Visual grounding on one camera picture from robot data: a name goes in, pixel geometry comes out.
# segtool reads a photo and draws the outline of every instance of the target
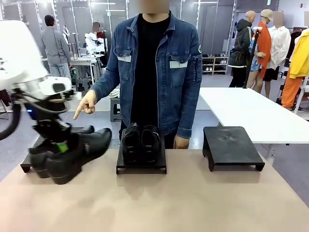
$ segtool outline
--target blue denim jacket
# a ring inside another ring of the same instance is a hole
[[[202,79],[202,51],[196,28],[170,14],[155,60],[158,126],[164,134],[177,131],[178,136],[190,138]],[[106,72],[91,87],[99,101],[120,84],[121,116],[126,125],[130,124],[138,54],[137,19],[117,25]]]

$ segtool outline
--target chest pocket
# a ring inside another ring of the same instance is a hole
[[[114,48],[115,55],[118,59],[118,70],[120,74],[120,80],[129,80],[130,76],[130,67],[132,60],[132,50]]]
[[[190,54],[169,56],[169,76],[170,86],[172,88],[178,88],[183,86],[183,81],[185,78],[190,57]]]

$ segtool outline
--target yellow jacket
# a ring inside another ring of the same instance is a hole
[[[299,76],[309,74],[309,31],[299,39],[290,66],[290,78],[295,79]]]

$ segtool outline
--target black jacket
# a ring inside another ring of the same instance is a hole
[[[228,64],[231,66],[246,66],[249,58],[249,46],[253,36],[252,24],[245,19],[241,19],[237,25],[237,38],[235,48],[232,50]]]

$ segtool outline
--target pair of black shoes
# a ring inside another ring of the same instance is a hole
[[[45,140],[29,149],[31,166],[40,178],[51,177],[56,184],[66,184],[82,171],[84,164],[101,157],[111,139],[110,129],[94,132],[89,126],[70,135],[63,145],[69,149],[63,153],[59,152],[59,144]]]
[[[154,163],[161,150],[159,130],[154,126],[140,128],[131,124],[122,139],[122,153],[127,163]]]

